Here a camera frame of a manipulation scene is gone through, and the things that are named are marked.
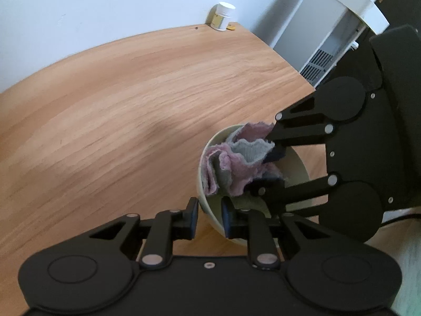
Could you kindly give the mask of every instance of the crumpled cloth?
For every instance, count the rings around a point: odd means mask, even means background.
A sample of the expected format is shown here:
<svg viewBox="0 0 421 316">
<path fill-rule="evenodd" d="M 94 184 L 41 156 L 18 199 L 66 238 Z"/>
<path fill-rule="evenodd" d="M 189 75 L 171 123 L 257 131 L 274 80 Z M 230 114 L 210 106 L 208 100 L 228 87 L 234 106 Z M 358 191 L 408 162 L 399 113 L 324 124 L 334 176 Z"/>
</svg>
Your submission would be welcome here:
<svg viewBox="0 0 421 316">
<path fill-rule="evenodd" d="M 264 122 L 247 123 L 230 134 L 224 143 L 206 150 L 201 163 L 206 196 L 216 194 L 220 188 L 230 196 L 240 196 L 246 184 L 256 178 L 282 178 L 275 164 L 263 163 L 275 146 L 264 139 L 273 126 Z"/>
</svg>

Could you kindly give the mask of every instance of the bottle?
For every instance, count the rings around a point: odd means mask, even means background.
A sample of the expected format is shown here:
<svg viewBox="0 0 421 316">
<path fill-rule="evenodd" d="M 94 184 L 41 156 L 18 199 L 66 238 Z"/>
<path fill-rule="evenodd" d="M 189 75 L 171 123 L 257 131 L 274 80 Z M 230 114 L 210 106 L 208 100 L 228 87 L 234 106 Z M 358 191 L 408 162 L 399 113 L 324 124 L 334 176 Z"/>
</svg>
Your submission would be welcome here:
<svg viewBox="0 0 421 316">
<path fill-rule="evenodd" d="M 217 31 L 224 31 L 227 29 L 228 22 L 234 13 L 235 7 L 227 2 L 220 2 L 216 7 L 215 15 L 213 16 L 211 27 Z"/>
</svg>

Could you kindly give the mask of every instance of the wooden table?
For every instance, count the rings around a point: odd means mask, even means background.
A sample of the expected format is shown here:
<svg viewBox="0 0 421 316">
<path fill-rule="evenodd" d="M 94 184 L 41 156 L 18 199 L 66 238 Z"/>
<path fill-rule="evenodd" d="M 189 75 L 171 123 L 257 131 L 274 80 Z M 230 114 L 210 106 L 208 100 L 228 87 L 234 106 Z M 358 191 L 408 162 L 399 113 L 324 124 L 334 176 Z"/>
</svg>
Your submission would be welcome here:
<svg viewBox="0 0 421 316">
<path fill-rule="evenodd" d="M 151 218 L 196 195 L 218 130 L 274 115 L 313 88 L 237 25 L 142 34 L 57 62 L 0 94 L 0 314 L 26 308 L 17 284 L 36 251 L 129 212 Z M 312 177 L 323 146 L 300 148 Z M 199 216 L 174 253 L 244 254 Z"/>
</svg>

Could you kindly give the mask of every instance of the pink cloth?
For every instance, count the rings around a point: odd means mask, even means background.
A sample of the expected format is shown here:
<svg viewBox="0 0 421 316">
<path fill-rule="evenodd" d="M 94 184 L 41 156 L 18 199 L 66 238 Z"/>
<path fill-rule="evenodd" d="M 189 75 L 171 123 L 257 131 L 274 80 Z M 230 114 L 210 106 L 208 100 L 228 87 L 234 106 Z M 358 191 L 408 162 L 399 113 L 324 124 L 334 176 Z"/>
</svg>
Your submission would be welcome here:
<svg viewBox="0 0 421 316">
<path fill-rule="evenodd" d="M 264 174 L 281 177 L 273 163 L 262 163 L 274 147 L 274 143 L 264 140 L 272 129 L 273 124 L 248 123 L 228 136 L 226 142 L 210 146 L 201 164 L 205 195 L 216 194 L 221 186 L 230 196 L 240 196 L 246 184 Z"/>
</svg>

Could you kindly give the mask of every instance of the wall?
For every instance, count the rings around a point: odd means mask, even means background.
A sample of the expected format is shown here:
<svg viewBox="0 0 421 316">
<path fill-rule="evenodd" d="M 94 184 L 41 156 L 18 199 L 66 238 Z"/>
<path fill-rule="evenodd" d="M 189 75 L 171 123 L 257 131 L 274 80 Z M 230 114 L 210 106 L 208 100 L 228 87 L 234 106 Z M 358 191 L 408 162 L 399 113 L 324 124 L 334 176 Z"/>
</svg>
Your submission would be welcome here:
<svg viewBox="0 0 421 316">
<path fill-rule="evenodd" d="M 227 1 L 273 46 L 302 0 L 0 0 L 0 92 L 85 49 L 162 28 L 204 23 Z"/>
</svg>

